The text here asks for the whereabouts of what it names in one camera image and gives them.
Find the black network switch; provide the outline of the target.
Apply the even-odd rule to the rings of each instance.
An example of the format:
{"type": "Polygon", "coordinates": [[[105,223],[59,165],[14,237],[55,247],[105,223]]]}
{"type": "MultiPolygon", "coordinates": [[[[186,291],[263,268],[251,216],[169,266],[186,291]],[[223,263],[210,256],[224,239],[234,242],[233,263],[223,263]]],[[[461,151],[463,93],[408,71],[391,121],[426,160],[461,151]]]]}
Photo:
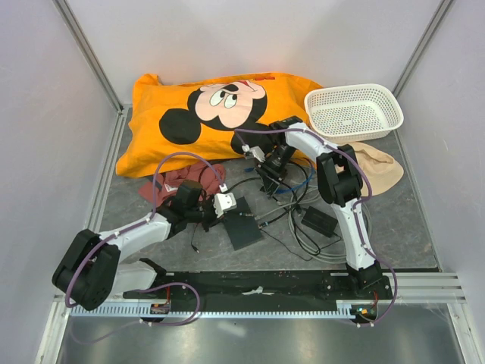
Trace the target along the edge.
{"type": "Polygon", "coordinates": [[[240,250],[263,239],[246,198],[236,200],[236,207],[224,215],[224,227],[234,250],[240,250]]]}

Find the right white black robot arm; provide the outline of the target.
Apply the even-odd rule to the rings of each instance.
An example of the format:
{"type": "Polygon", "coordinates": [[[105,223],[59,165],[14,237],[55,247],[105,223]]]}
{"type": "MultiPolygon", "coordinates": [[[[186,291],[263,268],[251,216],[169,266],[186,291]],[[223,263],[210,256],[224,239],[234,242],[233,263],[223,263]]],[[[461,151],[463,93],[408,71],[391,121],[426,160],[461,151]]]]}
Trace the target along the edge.
{"type": "Polygon", "coordinates": [[[362,216],[361,189],[369,181],[358,166],[353,148],[324,139],[296,117],[275,122],[270,130],[261,133],[274,144],[272,152],[257,157],[257,172],[267,195],[273,195],[282,184],[286,164],[296,151],[315,163],[318,192],[336,214],[345,243],[348,292],[355,298],[365,298],[383,273],[362,216]]]}

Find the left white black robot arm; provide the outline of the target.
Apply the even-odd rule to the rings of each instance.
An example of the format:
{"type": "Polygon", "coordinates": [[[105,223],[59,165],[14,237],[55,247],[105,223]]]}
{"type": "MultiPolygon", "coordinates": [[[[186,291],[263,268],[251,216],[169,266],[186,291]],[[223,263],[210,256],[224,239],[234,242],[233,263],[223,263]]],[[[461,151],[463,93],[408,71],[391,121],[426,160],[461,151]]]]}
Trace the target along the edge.
{"type": "Polygon", "coordinates": [[[131,224],[101,233],[78,232],[55,269],[52,283],[64,292],[67,307],[81,306],[87,311],[111,295],[132,290],[158,298],[167,286],[161,267],[149,259],[126,264],[125,258],[172,238],[188,224],[208,230],[235,205],[227,187],[208,195],[200,183],[186,180],[175,195],[131,224]]]}

